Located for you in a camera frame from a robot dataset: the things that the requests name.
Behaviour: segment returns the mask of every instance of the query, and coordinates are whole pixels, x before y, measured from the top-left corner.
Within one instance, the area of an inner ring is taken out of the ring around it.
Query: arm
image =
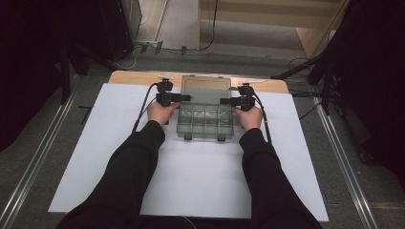
[[[249,112],[233,108],[246,133],[240,144],[244,149],[243,169],[252,195],[251,228],[321,228],[295,194],[284,174],[280,160],[259,129],[260,109]]]
[[[89,197],[74,208],[56,228],[124,228],[138,223],[143,195],[155,172],[162,125],[179,104],[162,108],[152,103],[149,121],[131,133],[111,156],[103,177]]]

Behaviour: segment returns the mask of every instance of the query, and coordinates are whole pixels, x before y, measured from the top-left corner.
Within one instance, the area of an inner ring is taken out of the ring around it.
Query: black stand
[[[327,115],[330,114],[328,103],[330,98],[330,87],[333,80],[333,73],[336,72],[336,70],[334,69],[336,54],[346,48],[344,44],[350,42],[350,37],[347,35],[347,33],[350,30],[352,22],[356,20],[356,12],[364,9],[363,5],[364,1],[359,4],[350,3],[350,5],[348,6],[348,10],[345,13],[345,16],[343,17],[343,20],[339,26],[339,29],[330,40],[328,46],[322,51],[320,55],[317,56],[318,58],[316,60],[316,65],[313,67],[307,78],[307,81],[310,85],[318,84],[318,82],[322,78],[324,78],[321,106]]]
[[[288,70],[285,73],[281,73],[281,74],[272,76],[271,79],[281,79],[281,80],[287,79],[288,77],[299,73],[300,71],[306,69],[307,67],[317,64],[320,60],[321,60],[321,54],[313,57],[311,60],[305,62],[304,64],[301,64],[291,70]]]
[[[74,67],[75,71],[79,74],[87,74],[89,72],[89,65],[86,63],[86,60],[77,52],[81,52],[83,55],[87,55],[90,58],[94,59],[99,64],[106,67],[111,72],[117,71],[118,68],[107,62],[105,59],[99,57],[95,53],[89,51],[88,49],[78,45],[65,45],[61,48],[60,51],[60,65],[62,73],[62,99],[60,104],[64,104],[71,94],[71,75],[69,71],[69,62]]]

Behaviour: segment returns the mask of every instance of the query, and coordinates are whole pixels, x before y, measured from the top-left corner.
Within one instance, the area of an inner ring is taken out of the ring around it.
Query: controller
[[[173,89],[173,83],[169,78],[163,77],[162,81],[158,83],[158,94],[156,94],[156,101],[162,107],[168,107],[172,102],[190,101],[191,95],[172,94],[170,91]]]
[[[238,87],[239,97],[221,98],[220,104],[228,104],[231,107],[240,106],[244,112],[250,111],[255,106],[254,90],[249,86],[249,83],[244,83],[242,87]]]

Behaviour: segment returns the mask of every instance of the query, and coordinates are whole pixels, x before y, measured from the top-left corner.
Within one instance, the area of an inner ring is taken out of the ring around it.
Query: clear plastic box
[[[229,78],[184,75],[181,94],[191,95],[179,109],[177,133],[186,140],[213,138],[225,141],[233,137],[233,115],[229,105],[220,105],[221,98],[231,96]]]

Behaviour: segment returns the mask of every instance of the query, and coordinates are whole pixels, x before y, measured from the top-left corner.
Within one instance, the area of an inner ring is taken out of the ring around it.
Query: white paper
[[[114,150],[132,132],[147,86],[105,84],[60,181],[50,212],[69,212],[86,199],[104,173]],[[150,98],[156,91],[152,90]],[[309,157],[307,143],[290,94],[258,93],[269,123],[272,143],[295,192],[314,216],[328,215]],[[184,141],[177,137],[175,111],[164,126],[156,172],[143,199],[141,213],[154,216],[250,218],[250,193],[242,170],[235,127],[231,140]],[[146,123],[146,115],[139,124]]]

